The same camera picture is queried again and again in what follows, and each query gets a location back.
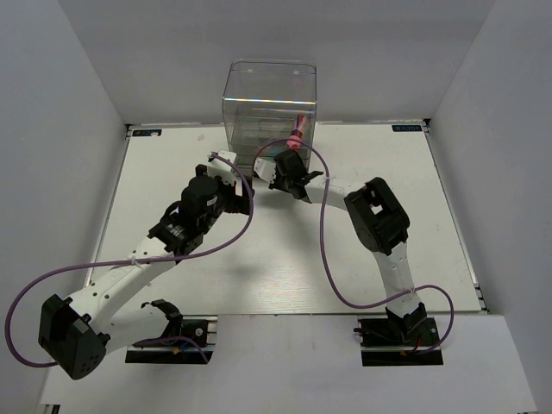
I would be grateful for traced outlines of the pink glue stick tube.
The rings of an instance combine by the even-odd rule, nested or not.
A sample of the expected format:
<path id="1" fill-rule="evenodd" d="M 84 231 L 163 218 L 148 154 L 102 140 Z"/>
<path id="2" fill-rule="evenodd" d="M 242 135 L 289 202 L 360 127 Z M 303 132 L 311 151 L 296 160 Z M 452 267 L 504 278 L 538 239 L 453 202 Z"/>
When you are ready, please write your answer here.
<path id="1" fill-rule="evenodd" d="M 304 135 L 304 131 L 308 126 L 308 118 L 305 115 L 298 115 L 290 133 L 289 139 L 286 142 L 286 146 L 290 149 L 298 149 L 301 146 L 301 141 Z"/>

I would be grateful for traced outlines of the clear organizer top lid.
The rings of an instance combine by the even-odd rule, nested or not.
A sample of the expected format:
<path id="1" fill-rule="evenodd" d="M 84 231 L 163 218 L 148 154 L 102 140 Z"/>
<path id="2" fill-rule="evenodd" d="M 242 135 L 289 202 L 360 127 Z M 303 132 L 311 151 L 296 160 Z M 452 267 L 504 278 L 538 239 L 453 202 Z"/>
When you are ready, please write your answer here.
<path id="1" fill-rule="evenodd" d="M 223 91 L 224 123 L 254 113 L 317 113 L 317 68 L 299 60 L 236 60 Z"/>

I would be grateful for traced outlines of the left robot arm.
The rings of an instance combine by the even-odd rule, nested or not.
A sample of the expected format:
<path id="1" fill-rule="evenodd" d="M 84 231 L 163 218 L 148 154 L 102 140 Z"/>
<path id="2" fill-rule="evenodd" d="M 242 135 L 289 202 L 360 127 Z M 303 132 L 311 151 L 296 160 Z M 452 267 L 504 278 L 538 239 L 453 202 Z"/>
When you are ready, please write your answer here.
<path id="1" fill-rule="evenodd" d="M 66 298 L 54 294 L 41 307 L 39 345 L 72 379 L 95 370 L 105 355 L 145 341 L 148 307 L 164 312 L 153 324 L 156 342 L 175 343 L 182 334 L 181 315 L 167 301 L 143 304 L 139 318 L 124 322 L 116 313 L 139 291 L 197 249 L 224 213 L 253 215 L 254 191 L 237 167 L 234 155 L 212 154 L 126 260 L 105 263 L 107 273 Z"/>

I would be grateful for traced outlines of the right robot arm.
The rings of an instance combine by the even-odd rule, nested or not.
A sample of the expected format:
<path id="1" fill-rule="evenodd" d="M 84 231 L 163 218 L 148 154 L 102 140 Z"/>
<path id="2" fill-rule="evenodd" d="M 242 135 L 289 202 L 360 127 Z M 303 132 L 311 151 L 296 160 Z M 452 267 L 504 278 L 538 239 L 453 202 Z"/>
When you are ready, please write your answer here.
<path id="1" fill-rule="evenodd" d="M 291 149 L 276 155 L 273 161 L 257 160 L 254 170 L 271 189 L 348 213 L 357 238 L 378 265 L 391 337 L 402 344 L 418 337 L 427 313 L 415 292 L 407 258 L 411 222 L 389 185 L 382 178 L 360 183 L 328 179 L 324 172 L 308 172 Z"/>

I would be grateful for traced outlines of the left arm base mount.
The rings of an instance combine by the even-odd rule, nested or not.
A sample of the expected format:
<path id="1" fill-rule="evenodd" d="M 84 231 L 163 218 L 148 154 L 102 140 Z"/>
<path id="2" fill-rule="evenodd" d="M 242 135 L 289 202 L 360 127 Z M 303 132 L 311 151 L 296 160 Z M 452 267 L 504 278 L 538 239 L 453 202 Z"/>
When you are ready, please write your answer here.
<path id="1" fill-rule="evenodd" d="M 159 340 L 129 346 L 127 364 L 206 365 L 216 347 L 217 317 L 184 317 L 166 328 Z"/>

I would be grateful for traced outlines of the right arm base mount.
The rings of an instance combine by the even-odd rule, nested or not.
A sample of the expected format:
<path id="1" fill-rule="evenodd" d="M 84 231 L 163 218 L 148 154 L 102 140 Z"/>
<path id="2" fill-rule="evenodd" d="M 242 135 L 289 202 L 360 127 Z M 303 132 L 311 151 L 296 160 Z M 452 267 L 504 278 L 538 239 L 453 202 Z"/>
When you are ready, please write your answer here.
<path id="1" fill-rule="evenodd" d="M 440 336 L 433 317 L 406 338 L 395 335 L 386 318 L 359 319 L 353 329 L 361 344 L 364 367 L 442 366 Z"/>

